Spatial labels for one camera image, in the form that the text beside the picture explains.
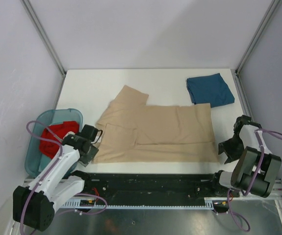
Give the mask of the beige t shirt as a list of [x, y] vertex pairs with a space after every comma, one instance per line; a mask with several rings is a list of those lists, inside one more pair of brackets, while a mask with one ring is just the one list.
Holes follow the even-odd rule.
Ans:
[[219, 161], [209, 104], [147, 105], [148, 97], [124, 86], [110, 102], [96, 123], [94, 163]]

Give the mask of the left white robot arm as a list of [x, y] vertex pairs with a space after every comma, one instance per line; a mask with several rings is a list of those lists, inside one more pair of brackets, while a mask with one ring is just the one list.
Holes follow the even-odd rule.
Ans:
[[88, 195], [92, 183], [71, 175], [61, 180], [77, 162], [87, 166], [98, 152], [88, 138], [68, 135], [45, 169], [28, 186], [18, 186], [13, 192], [13, 219], [20, 223], [20, 231], [28, 226], [44, 231], [52, 223], [56, 212], [76, 194]]

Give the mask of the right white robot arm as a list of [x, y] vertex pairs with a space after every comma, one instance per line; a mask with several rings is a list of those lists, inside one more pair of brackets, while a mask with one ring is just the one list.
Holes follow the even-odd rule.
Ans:
[[282, 160], [267, 147], [263, 134], [282, 140], [282, 133], [266, 130], [252, 118], [242, 115], [233, 126], [233, 137], [218, 144], [218, 153], [226, 154], [225, 164], [238, 161], [232, 172], [220, 170], [214, 174], [210, 191], [222, 196], [228, 188], [239, 190], [244, 196], [270, 195]]

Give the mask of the red t shirt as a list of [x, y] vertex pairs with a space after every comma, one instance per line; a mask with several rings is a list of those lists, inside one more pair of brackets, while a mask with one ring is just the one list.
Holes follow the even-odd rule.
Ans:
[[[49, 129], [54, 133], [54, 135], [48, 129], [44, 129], [41, 138], [62, 143], [63, 139], [67, 135], [74, 135], [79, 131], [79, 124], [76, 121], [65, 121], [61, 124], [51, 125], [49, 126]], [[53, 159], [59, 151], [59, 146], [50, 141], [40, 140], [39, 150], [42, 154], [46, 155], [50, 159]]]

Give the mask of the teal plastic bin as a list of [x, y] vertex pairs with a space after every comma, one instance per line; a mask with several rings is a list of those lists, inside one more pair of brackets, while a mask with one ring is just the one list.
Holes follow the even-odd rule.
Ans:
[[[36, 120], [49, 127], [59, 137], [59, 142], [68, 133], [79, 132], [83, 124], [82, 113], [77, 109], [48, 110]], [[57, 144], [31, 137], [25, 160], [28, 175], [37, 177], [58, 151]]]

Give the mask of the folded blue t shirt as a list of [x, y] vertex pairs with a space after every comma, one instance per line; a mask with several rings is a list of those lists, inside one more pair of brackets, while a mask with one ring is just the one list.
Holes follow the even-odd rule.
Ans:
[[235, 102], [231, 90], [220, 73], [188, 78], [186, 88], [194, 105], [209, 103], [211, 108], [215, 108]]

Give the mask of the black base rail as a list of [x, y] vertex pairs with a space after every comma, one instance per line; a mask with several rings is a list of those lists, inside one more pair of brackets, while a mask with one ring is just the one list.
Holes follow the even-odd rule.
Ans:
[[226, 198], [228, 189], [216, 184], [214, 174], [123, 174], [85, 173], [71, 175], [85, 180], [83, 193], [97, 191], [106, 202], [201, 201]]

